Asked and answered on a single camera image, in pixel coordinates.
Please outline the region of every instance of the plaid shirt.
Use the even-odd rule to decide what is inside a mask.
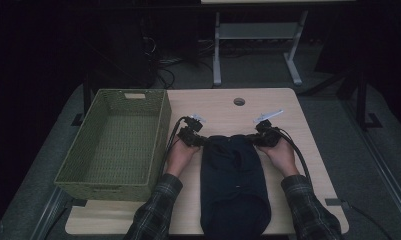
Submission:
[[[281,186],[292,211],[298,240],[341,239],[340,223],[318,201],[304,176],[287,177]],[[150,199],[135,213],[124,239],[167,239],[173,205],[181,189],[177,177],[163,175]]]

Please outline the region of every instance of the gray carpet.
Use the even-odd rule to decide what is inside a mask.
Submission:
[[[283,59],[281,47],[266,52],[254,52],[240,58],[222,59],[221,88],[290,87],[304,91],[322,82],[330,75],[315,73],[313,68],[319,56],[319,47],[302,46],[295,62],[304,84],[294,87]],[[211,57],[204,58],[211,66]],[[176,77],[175,89],[211,88],[212,72],[204,64],[182,63],[167,68]],[[170,75],[162,72],[170,80]],[[316,95],[302,97],[300,103],[312,130],[334,188],[340,198],[371,215],[393,239],[401,239],[401,215],[381,180],[355,123],[351,121],[343,103],[334,98],[335,84]],[[370,88],[369,111],[376,113],[384,128],[371,129],[387,164],[401,183],[401,126],[392,116],[381,96]],[[78,130],[71,126],[74,117],[82,113],[82,88],[76,89],[63,109],[48,139],[39,152],[21,188],[2,220],[0,239],[30,239],[45,204],[54,190],[53,180]],[[59,205],[70,197],[64,196]],[[122,236],[68,235],[65,222],[69,211],[59,219],[48,239],[121,239]],[[378,229],[360,214],[346,210],[350,230],[346,239],[385,239]]]

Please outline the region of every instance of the dark background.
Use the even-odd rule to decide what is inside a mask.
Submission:
[[[69,2],[94,8],[122,4]],[[79,15],[69,2],[0,0],[0,219],[67,99],[85,79],[94,88],[149,87],[155,63],[145,58],[142,35],[190,61],[196,60],[197,40],[213,36],[210,12],[161,12],[140,25],[146,13]],[[401,1],[360,3],[330,13],[312,10],[302,41],[327,40],[318,71],[337,74],[359,66],[401,122]],[[327,24],[314,27],[322,19]]]

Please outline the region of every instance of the floor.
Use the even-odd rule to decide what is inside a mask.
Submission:
[[[332,75],[314,72],[321,50],[320,45],[300,45],[295,57],[302,86],[294,86],[285,66],[282,53],[289,43],[248,43],[247,54],[228,54],[221,61],[222,85],[219,88],[292,88],[303,92]],[[174,89],[212,88],[210,66],[212,57],[202,63],[179,63],[166,67],[175,76]],[[169,84],[170,72],[159,73]],[[163,88],[157,81],[153,88]],[[401,211],[378,170],[372,145],[379,151],[395,179],[401,186],[401,125],[390,113],[384,99],[368,87],[367,112],[374,113],[382,128],[361,131],[354,121],[355,98],[340,101],[335,97],[339,83],[329,86],[311,97],[299,97],[299,102],[320,150],[324,164],[338,196],[366,212],[378,222],[392,239],[401,239]],[[62,209],[71,200],[58,193],[53,185],[67,149],[72,144],[78,127],[72,126],[77,114],[83,112],[82,87],[75,90],[63,108],[55,126],[34,161],[18,193],[3,217],[0,239],[121,239],[122,236],[71,236],[65,232],[69,210]],[[54,208],[50,202],[58,195]],[[352,209],[345,210],[350,229],[345,239],[386,239],[368,219]]]

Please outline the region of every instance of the green basket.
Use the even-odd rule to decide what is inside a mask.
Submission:
[[[77,199],[146,201],[161,176],[166,90],[100,89],[56,176]]]

